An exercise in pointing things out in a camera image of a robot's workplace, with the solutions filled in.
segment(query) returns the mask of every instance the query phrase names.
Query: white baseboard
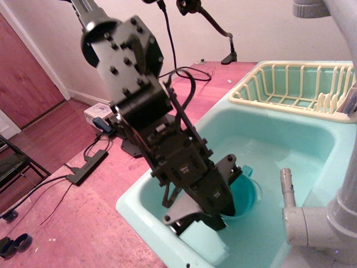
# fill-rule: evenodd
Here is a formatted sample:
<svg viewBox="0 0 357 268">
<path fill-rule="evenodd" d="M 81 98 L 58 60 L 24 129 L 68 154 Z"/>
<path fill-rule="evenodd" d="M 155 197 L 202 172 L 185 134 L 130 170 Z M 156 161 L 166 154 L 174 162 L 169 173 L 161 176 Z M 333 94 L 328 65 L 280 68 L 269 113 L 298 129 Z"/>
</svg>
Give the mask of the white baseboard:
<svg viewBox="0 0 357 268">
<path fill-rule="evenodd" d="M 31 39 L 31 37 L 27 34 L 25 29 L 22 27 L 21 23 L 17 20 L 15 15 L 11 12 L 10 8 L 4 3 L 3 0 L 0 0 L 0 13 L 3 15 L 3 17 L 6 19 L 6 21 L 10 24 L 10 26 L 13 28 L 15 33 L 18 35 L 18 37 L 21 39 L 21 41 L 24 43 L 24 45 L 28 48 L 28 50 L 31 52 L 31 54 L 35 57 L 35 59 L 38 61 L 38 63 L 41 65 L 43 70 L 46 72 L 46 74 L 50 77 L 50 79 L 54 82 L 54 84 L 57 86 L 61 94 L 66 100 L 70 99 L 70 96 L 66 90 L 66 87 L 63 85 L 61 79 L 57 76 L 49 62 L 46 60 L 46 58 L 43 56 L 41 53 L 40 49 L 36 46 L 34 41 Z"/>
<path fill-rule="evenodd" d="M 109 100 L 93 97 L 91 95 L 88 95 L 88 94 L 85 94 L 85 93 L 82 93 L 82 92 L 78 92 L 78 91 L 75 91 L 75 90 L 72 90 L 72 89 L 67 89 L 67 92 L 69 93 L 69 95 L 72 98 L 74 98 L 74 99 L 76 99 L 78 101 L 87 103 L 87 104 L 89 104 L 91 106 L 93 106 L 93 105 L 95 105 L 97 103 L 103 103 L 105 105 L 109 104 Z"/>
</svg>

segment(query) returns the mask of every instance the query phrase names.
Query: white wall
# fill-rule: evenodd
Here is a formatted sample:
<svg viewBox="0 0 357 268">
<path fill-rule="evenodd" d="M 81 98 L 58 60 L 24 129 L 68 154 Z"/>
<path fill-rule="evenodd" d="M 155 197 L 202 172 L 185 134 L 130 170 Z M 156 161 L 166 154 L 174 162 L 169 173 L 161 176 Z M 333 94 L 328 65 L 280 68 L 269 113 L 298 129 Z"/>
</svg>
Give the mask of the white wall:
<svg viewBox="0 0 357 268">
<path fill-rule="evenodd" d="M 80 51 L 81 27 L 71 5 L 58 0 L 0 0 L 18 19 L 70 95 L 110 100 L 97 71 Z M 202 5 L 235 37 L 239 61 L 350 60 L 347 45 L 331 17 L 303 20 L 292 15 L 292 0 L 202 0 Z M 137 14 L 151 29 L 173 68 L 162 12 L 141 0 L 97 0 L 107 14 L 122 21 Z M 178 65 L 201 58 L 220 61 L 229 53 L 220 36 L 199 14 L 182 17 L 175 0 L 166 0 Z"/>
<path fill-rule="evenodd" d="M 12 122 L 2 110 L 0 110 L 0 134 L 4 138 L 11 138 L 20 132 L 21 130 L 18 126 L 16 126 L 15 123 Z"/>
</svg>

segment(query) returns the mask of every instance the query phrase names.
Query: faucet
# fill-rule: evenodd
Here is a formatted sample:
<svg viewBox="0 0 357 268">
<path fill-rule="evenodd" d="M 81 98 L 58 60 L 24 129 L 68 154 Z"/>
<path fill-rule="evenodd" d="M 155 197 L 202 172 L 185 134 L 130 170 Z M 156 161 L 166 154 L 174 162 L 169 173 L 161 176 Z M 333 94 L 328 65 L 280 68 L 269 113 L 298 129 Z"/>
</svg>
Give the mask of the faucet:
<svg viewBox="0 0 357 268">
<path fill-rule="evenodd" d="M 293 14 L 300 18 L 331 15 L 346 38 L 354 66 L 357 66 L 356 0 L 294 0 Z M 289 168 L 281 170 L 281 186 L 285 203 L 283 219 L 288 244 L 323 249 L 337 262 L 347 265 L 357 264 L 356 163 L 357 139 L 343 185 L 327 207 L 297 207 L 291 170 Z"/>
</svg>

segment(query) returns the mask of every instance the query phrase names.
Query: white box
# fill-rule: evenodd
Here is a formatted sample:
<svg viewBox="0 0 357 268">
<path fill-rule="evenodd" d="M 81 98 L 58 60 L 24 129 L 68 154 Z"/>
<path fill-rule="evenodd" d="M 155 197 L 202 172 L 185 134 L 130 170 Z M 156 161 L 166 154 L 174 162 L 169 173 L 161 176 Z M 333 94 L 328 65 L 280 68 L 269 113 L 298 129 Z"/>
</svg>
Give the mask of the white box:
<svg viewBox="0 0 357 268">
<path fill-rule="evenodd" d="M 84 117 L 86 121 L 95 127 L 93 123 L 93 119 L 100 117 L 105 121 L 107 117 L 110 117 L 113 115 L 112 110 L 110 109 L 109 106 L 102 104 L 102 103 L 97 103 L 96 105 L 88 108 L 87 110 L 84 111 Z"/>
</svg>

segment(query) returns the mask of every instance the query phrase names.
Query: blue object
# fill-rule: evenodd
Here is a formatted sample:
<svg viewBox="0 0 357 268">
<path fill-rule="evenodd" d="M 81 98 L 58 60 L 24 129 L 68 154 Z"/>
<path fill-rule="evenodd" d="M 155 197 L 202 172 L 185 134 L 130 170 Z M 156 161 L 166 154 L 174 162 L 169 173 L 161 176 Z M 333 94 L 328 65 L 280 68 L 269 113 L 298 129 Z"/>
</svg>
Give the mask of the blue object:
<svg viewBox="0 0 357 268">
<path fill-rule="evenodd" d="M 100 130 L 103 130 L 107 134 L 111 134 L 114 130 L 107 125 L 107 123 L 104 122 L 103 119 L 100 117 L 95 117 L 93 119 L 93 124 L 99 128 Z"/>
</svg>

